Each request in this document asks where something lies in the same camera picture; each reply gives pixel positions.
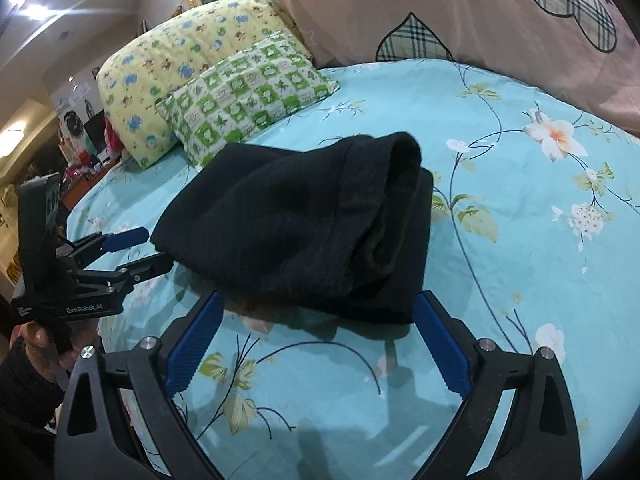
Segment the black left forearm sleeve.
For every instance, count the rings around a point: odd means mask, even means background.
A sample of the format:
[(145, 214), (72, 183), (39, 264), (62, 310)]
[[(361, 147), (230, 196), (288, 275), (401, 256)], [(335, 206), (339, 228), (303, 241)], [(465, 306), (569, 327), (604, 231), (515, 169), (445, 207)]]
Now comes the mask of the black left forearm sleeve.
[(37, 372), (17, 338), (1, 364), (1, 478), (53, 479), (55, 435), (47, 428), (64, 392)]

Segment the person's left hand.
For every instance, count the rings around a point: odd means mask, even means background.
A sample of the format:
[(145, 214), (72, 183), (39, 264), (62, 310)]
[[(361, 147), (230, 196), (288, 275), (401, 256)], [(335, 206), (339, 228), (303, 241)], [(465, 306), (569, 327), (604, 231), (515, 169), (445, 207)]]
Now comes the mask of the person's left hand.
[(98, 324), (97, 318), (73, 322), (70, 333), (72, 348), (62, 354), (59, 354), (55, 349), (55, 344), (49, 341), (47, 331), (35, 322), (15, 326), (10, 339), (10, 347), (13, 347), (21, 339), (32, 367), (49, 382), (62, 385), (63, 376), (73, 370), (81, 350), (100, 343)]

